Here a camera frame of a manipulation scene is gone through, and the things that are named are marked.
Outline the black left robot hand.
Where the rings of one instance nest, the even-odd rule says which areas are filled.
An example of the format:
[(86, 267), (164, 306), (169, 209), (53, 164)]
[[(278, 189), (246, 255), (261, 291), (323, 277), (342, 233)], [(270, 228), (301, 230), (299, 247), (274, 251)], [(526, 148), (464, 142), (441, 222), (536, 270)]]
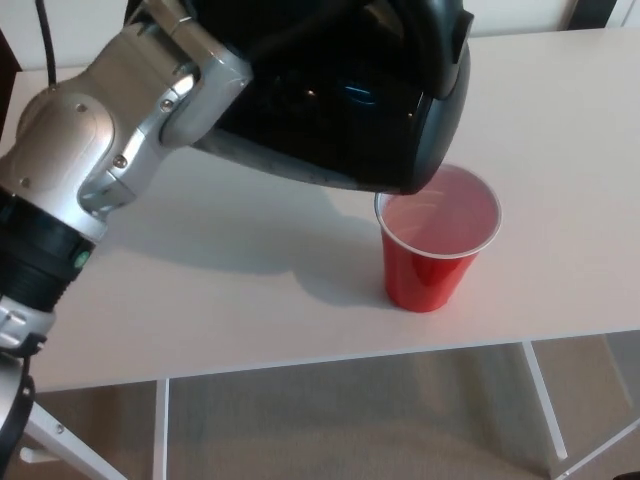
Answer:
[[(189, 1), (196, 21), (215, 39), (251, 63), (293, 48), (344, 23), (368, 1)], [(430, 45), (444, 38), (460, 1), (390, 1), (402, 27)]]

